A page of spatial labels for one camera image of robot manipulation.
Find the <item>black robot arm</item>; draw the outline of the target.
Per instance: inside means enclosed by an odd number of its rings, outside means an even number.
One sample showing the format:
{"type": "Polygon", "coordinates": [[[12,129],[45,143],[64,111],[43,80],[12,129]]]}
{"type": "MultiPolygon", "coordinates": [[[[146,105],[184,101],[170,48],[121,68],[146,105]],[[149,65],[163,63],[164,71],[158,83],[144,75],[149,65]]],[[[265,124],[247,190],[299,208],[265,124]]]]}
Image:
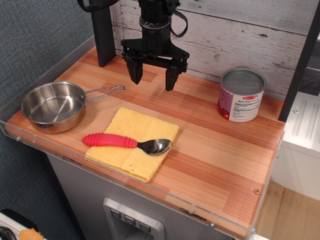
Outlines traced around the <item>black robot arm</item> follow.
{"type": "Polygon", "coordinates": [[[166,69],[165,89],[171,91],[179,75],[187,71],[187,59],[190,57],[187,51],[171,41],[171,35],[181,38],[188,30],[186,25],[182,33],[175,33],[172,29],[172,15],[180,17],[186,24],[188,20],[177,11],[181,5],[178,0],[140,0],[138,3],[142,38],[121,40],[122,58],[135,84],[139,84],[142,79],[144,64],[166,69]]]}

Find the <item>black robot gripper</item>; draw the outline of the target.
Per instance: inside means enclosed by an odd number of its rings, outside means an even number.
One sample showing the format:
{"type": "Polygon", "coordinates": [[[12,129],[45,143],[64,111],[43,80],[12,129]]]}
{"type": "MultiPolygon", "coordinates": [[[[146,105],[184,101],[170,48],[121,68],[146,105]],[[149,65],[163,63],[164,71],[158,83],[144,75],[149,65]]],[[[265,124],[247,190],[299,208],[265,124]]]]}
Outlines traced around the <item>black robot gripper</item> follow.
{"type": "Polygon", "coordinates": [[[171,41],[168,26],[160,28],[142,27],[142,38],[123,39],[122,58],[130,79],[138,85],[143,76],[143,65],[166,69],[165,90],[172,91],[180,73],[188,69],[189,53],[175,46],[171,41]]]}

